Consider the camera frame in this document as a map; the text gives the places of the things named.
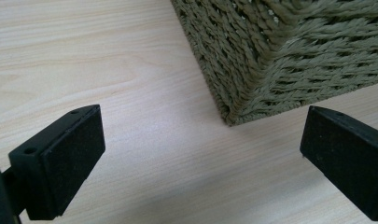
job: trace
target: table top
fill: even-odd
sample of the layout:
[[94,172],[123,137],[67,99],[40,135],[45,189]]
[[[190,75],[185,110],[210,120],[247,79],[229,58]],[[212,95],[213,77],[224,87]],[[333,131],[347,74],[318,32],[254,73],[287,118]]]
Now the table top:
[[[308,106],[223,123],[168,0],[0,1],[0,169],[93,104],[106,152],[53,223],[370,223],[301,156]],[[378,129],[378,85],[316,105]]]

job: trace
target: woven texture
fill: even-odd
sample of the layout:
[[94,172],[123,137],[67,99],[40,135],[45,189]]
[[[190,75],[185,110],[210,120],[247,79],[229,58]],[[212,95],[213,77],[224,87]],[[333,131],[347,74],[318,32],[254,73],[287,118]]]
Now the woven texture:
[[378,83],[377,0],[172,3],[230,125]]

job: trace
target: black object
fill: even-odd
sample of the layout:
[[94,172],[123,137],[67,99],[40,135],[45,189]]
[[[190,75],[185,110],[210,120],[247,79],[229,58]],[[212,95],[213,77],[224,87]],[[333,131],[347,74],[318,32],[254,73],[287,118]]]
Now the black object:
[[100,106],[57,119],[8,154],[11,167],[0,173],[0,223],[20,223],[25,208],[31,220],[61,216],[104,152]]
[[326,108],[311,106],[301,153],[367,217],[378,221],[378,131]]

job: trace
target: wood grain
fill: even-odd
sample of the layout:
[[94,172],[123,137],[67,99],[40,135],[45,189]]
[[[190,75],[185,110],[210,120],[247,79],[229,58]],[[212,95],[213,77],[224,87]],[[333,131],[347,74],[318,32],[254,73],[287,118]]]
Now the wood grain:
[[[0,168],[91,104],[106,153],[53,223],[370,223],[301,156],[307,106],[222,122],[168,0],[0,1]],[[317,105],[378,129],[378,85]]]

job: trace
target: light wood surface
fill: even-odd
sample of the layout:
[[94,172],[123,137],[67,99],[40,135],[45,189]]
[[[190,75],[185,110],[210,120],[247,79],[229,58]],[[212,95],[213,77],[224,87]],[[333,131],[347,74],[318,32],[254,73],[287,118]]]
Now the light wood surface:
[[[106,152],[53,223],[371,223],[301,156],[308,106],[222,122],[168,0],[0,1],[2,171],[92,104]],[[378,85],[317,105],[378,129]]]

